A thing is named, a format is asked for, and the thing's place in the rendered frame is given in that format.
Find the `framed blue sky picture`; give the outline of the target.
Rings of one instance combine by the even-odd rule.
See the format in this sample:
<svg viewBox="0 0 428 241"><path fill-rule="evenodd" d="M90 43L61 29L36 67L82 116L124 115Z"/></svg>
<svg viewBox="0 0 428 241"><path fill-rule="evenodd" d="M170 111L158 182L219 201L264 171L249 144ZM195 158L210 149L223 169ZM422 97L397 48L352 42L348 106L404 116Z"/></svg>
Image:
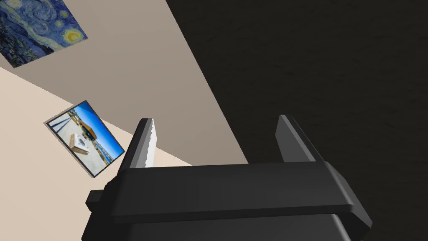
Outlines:
<svg viewBox="0 0 428 241"><path fill-rule="evenodd" d="M125 153L87 100L45 124L92 178Z"/></svg>

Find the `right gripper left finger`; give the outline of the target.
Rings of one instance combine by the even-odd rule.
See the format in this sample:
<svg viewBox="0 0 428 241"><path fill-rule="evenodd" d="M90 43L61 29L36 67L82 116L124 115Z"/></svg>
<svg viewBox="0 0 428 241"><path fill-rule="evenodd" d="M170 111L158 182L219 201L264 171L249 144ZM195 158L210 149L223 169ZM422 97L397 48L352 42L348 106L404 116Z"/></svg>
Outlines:
<svg viewBox="0 0 428 241"><path fill-rule="evenodd" d="M151 168L156 150L156 131L153 118L142 118L125 152L119 171L129 168Z"/></svg>

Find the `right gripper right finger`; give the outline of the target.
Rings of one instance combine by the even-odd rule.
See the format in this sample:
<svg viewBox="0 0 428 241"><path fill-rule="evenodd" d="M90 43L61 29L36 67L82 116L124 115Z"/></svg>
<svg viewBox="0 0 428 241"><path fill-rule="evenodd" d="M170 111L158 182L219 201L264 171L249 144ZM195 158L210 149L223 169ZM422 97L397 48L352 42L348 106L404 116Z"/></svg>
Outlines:
<svg viewBox="0 0 428 241"><path fill-rule="evenodd" d="M275 137L284 162L324 161L291 115L279 116Z"/></svg>

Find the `starry night painting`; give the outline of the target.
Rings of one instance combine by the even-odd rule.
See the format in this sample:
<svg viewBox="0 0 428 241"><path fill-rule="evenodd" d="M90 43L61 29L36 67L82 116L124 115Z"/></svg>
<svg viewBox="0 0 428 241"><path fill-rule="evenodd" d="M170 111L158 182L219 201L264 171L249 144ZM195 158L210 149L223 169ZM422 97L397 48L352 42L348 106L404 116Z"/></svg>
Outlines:
<svg viewBox="0 0 428 241"><path fill-rule="evenodd" d="M0 0L0 54L12 68L87 38L64 0Z"/></svg>

